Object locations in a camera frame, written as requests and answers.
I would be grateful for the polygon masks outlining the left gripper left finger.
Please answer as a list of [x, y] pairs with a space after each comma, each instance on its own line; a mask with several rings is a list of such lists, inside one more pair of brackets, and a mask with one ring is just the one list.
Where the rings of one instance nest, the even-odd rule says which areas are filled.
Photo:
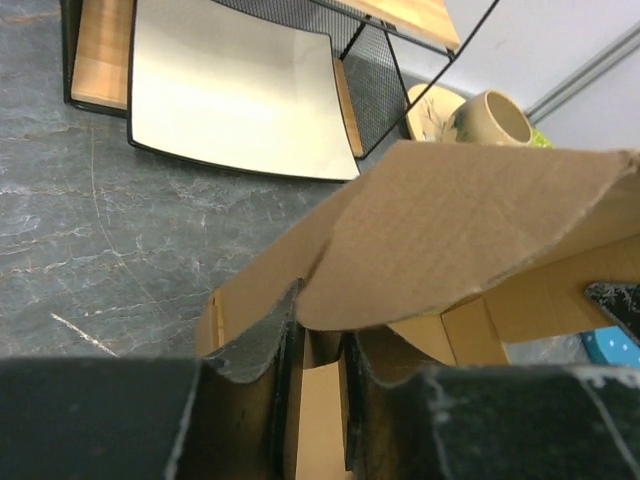
[[301, 286], [203, 358], [4, 359], [2, 477], [294, 478]]

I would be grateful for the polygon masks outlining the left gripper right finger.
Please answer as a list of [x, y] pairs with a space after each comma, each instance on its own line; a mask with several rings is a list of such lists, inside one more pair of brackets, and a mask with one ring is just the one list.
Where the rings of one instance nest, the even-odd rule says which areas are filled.
[[359, 479], [635, 479], [639, 373], [450, 367], [390, 330], [342, 338], [345, 460]]

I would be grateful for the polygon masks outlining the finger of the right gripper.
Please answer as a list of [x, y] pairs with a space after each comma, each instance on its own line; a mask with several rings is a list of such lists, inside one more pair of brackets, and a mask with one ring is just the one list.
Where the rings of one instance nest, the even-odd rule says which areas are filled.
[[586, 350], [639, 349], [639, 284], [594, 282], [585, 296], [612, 323], [582, 334]]

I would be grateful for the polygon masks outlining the brown cardboard paper box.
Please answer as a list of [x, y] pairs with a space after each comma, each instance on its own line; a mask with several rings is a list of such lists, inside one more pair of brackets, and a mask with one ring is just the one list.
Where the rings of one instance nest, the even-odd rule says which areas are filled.
[[509, 344], [612, 325], [589, 284], [638, 280], [637, 152], [400, 141], [212, 293], [195, 350], [234, 340], [300, 281], [292, 479], [359, 479], [345, 334], [390, 330], [444, 366], [518, 366]]

